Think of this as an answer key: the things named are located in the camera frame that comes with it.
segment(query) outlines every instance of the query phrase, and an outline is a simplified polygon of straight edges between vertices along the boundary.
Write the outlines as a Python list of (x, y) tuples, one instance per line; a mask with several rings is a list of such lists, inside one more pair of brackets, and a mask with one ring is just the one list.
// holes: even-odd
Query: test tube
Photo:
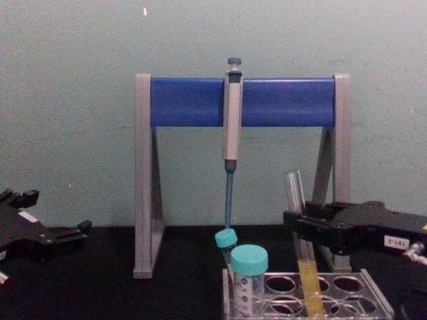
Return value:
[[(288, 196), (288, 210), (299, 213), (302, 216), (306, 203), (302, 191), (300, 172), (286, 172), (285, 185), (286, 195)], [(321, 291), (313, 245), (309, 241), (300, 239), (296, 232), (292, 233), (292, 237), (294, 238), (307, 314), (313, 319), (324, 319), (324, 308), (320, 297)]]
[(221, 250), (222, 256), (224, 257), (224, 261), (226, 262), (228, 268), (228, 275), (233, 281), (233, 270), (230, 265), (230, 261), (232, 250), (236, 247), (236, 243), (238, 242), (238, 236), (236, 235), (234, 229), (227, 228), (215, 234), (215, 242), (218, 248)]
[(239, 245), (232, 250), (233, 300), (236, 317), (264, 315), (264, 273), (267, 251), (258, 245)]

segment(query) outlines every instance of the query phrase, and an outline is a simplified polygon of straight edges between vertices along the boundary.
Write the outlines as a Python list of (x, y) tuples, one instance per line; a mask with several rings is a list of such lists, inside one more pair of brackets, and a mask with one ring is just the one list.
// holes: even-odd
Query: black table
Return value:
[[(132, 277), (131, 227), (94, 228), (83, 252), (45, 264), (0, 264), (13, 279), (6, 290), (0, 287), (0, 319), (218, 320), (224, 268), (214, 242), (218, 230), (168, 227), (151, 280)], [(241, 244), (267, 249), (269, 271), (298, 270), (292, 238), (280, 226), (236, 227), (236, 232)], [(387, 255), (359, 252), (352, 257), (352, 267), (368, 270), (396, 313), (406, 288), (427, 287), (427, 269)], [(318, 269), (328, 272), (319, 255)], [(411, 319), (427, 319), (426, 300), (412, 294), (405, 302)]]

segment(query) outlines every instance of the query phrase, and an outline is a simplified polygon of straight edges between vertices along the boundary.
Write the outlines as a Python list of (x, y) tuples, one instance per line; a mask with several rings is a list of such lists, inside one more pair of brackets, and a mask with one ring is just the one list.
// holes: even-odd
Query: tube label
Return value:
[(30, 215), (29, 213), (26, 213), (25, 211), (21, 211), (18, 213), (18, 215), (20, 215), (22, 218), (28, 220), (31, 223), (34, 222), (38, 222), (38, 220), (36, 218), (34, 218), (32, 215)]
[(236, 315), (249, 317), (253, 315), (253, 279), (235, 274), (234, 307)]

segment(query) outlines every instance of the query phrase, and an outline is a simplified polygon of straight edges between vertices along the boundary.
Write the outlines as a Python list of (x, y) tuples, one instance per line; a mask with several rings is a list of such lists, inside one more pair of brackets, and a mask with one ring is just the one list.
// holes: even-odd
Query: stand leg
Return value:
[(157, 141), (151, 130), (151, 77), (135, 76), (135, 269), (152, 278), (163, 235)]
[[(351, 155), (351, 93), (350, 77), (335, 75), (335, 127), (323, 128), (314, 179), (312, 201), (325, 203), (332, 169), (333, 201), (350, 201)], [(333, 272), (351, 272), (350, 256), (333, 255), (327, 247), (320, 250)]]

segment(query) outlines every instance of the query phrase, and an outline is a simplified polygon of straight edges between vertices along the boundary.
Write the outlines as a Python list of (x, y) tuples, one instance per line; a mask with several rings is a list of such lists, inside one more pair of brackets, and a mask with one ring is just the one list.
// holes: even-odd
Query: white sticker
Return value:
[(409, 248), (409, 239), (392, 237), (391, 235), (385, 235), (384, 245), (389, 248), (407, 250), (407, 248)]
[(20, 213), (18, 213), (22, 218), (25, 218), (26, 220), (28, 220), (31, 223), (34, 222), (38, 222), (38, 220), (36, 218), (34, 218), (32, 215), (26, 213), (25, 211), (21, 211)]

